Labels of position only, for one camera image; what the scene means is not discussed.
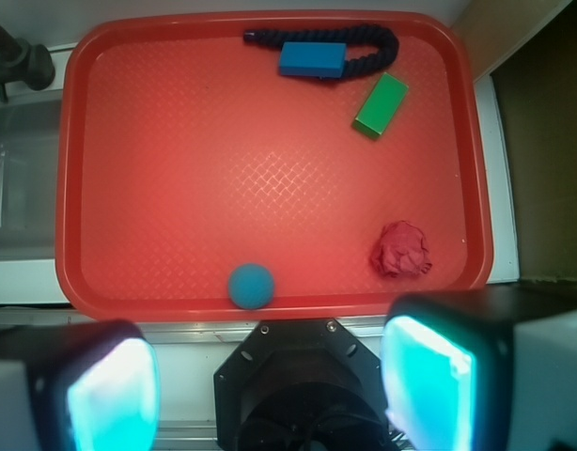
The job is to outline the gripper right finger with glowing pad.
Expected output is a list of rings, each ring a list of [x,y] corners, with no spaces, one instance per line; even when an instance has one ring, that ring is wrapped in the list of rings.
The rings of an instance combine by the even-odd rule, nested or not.
[[[403,295],[381,374],[386,417],[417,450],[577,450],[577,288]]]

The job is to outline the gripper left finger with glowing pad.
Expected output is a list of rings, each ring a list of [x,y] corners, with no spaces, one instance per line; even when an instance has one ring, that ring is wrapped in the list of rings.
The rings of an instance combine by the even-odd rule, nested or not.
[[[0,450],[149,450],[154,348],[126,320],[0,329]]]

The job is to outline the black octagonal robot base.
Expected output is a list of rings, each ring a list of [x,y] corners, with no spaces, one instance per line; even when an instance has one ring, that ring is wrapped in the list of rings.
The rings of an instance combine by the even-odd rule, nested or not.
[[[223,450],[396,450],[381,361],[335,319],[263,321],[213,376]]]

